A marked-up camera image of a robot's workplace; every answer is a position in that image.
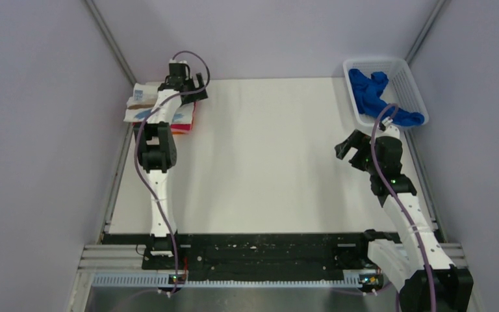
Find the white printed t-shirt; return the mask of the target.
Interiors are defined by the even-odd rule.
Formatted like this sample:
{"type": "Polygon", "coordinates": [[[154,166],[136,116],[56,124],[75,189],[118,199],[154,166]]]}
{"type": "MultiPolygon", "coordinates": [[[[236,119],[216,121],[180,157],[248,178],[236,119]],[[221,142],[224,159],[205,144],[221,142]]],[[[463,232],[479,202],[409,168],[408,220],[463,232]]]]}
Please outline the white printed t-shirt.
{"type": "MultiPolygon", "coordinates": [[[[154,108],[157,100],[165,97],[159,95],[158,86],[155,84],[136,83],[132,96],[127,100],[123,120],[131,123],[141,122],[154,108]]],[[[194,103],[180,106],[173,116],[172,124],[191,127],[196,107],[194,103]]]]}

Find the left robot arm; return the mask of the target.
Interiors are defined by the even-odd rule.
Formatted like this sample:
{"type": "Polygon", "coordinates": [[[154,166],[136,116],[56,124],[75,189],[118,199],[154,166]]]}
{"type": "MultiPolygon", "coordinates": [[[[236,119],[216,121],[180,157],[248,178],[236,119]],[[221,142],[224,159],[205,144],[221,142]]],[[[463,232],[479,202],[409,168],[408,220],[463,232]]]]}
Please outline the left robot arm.
{"type": "Polygon", "coordinates": [[[175,271],[179,270],[183,256],[177,243],[171,196],[171,174],[177,164],[172,124],[181,107],[207,99],[208,84],[201,73],[170,73],[156,87],[147,112],[133,121],[134,167],[150,197],[151,238],[146,254],[175,271]]]}

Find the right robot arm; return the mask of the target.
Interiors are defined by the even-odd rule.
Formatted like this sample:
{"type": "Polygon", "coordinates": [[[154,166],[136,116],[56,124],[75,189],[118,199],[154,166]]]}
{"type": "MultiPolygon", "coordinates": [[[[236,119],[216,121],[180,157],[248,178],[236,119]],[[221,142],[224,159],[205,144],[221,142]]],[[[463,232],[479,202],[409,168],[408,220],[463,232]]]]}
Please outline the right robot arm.
{"type": "Polygon", "coordinates": [[[370,189],[395,225],[399,243],[372,239],[358,246],[355,260],[378,265],[398,293],[399,311],[467,311],[474,280],[443,250],[419,204],[417,189],[402,172],[403,144],[398,135],[372,137],[354,130],[335,146],[338,159],[370,176],[370,189]]]}

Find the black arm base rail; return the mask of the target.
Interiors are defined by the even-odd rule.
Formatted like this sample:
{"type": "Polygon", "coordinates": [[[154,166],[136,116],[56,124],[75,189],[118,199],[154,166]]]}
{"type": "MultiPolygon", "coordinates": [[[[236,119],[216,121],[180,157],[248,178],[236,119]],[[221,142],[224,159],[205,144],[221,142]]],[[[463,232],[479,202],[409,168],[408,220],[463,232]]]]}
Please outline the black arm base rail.
{"type": "Polygon", "coordinates": [[[349,270],[373,268],[375,239],[399,243],[394,232],[305,234],[106,234],[102,244],[143,248],[142,269],[172,269],[188,281],[341,281],[349,270]]]}

